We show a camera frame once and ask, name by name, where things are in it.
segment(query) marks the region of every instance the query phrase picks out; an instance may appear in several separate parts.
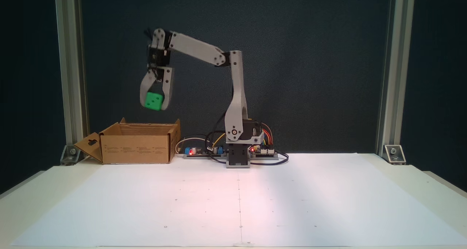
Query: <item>colorful wires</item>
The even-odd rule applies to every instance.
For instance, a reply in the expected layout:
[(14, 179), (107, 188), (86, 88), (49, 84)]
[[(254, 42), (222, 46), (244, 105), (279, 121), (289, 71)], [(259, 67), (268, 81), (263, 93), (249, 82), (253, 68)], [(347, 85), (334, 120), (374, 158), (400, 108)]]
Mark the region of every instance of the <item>colorful wires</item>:
[(267, 143), (270, 144), (270, 145), (274, 144), (274, 139), (272, 137), (271, 128), (269, 128), (269, 126), (264, 124), (264, 123), (261, 123), (261, 124), (264, 125), (269, 130), (269, 132), (268, 132), (267, 130), (263, 129), (264, 134), (266, 134), (266, 136), (267, 136)]

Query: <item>grey mounting plate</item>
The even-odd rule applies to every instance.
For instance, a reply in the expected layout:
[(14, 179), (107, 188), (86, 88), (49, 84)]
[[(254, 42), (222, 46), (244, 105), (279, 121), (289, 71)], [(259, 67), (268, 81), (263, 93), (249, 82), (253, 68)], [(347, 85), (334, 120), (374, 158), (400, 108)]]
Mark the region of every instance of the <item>grey mounting plate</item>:
[(75, 147), (74, 145), (65, 145), (60, 158), (60, 165), (75, 165), (84, 159), (84, 152)]
[(253, 154), (250, 153), (250, 161), (278, 161), (279, 156), (274, 154)]
[(392, 165), (406, 164), (401, 145), (384, 145), (382, 157)]
[[(223, 153), (223, 154), (212, 154), (212, 156), (218, 160), (225, 160), (227, 158), (227, 154), (226, 153)], [(187, 155), (187, 154), (183, 154), (183, 158), (185, 160), (204, 160), (204, 159), (209, 159), (209, 155), (208, 154), (194, 154), (194, 155)]]

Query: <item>green cube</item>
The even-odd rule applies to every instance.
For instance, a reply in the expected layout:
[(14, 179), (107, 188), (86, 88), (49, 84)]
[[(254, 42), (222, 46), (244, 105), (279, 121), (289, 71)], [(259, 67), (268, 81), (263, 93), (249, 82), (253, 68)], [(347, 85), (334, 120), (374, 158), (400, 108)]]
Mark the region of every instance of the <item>green cube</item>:
[(152, 110), (161, 110), (164, 97), (161, 94), (148, 92), (146, 94), (146, 103), (144, 106)]

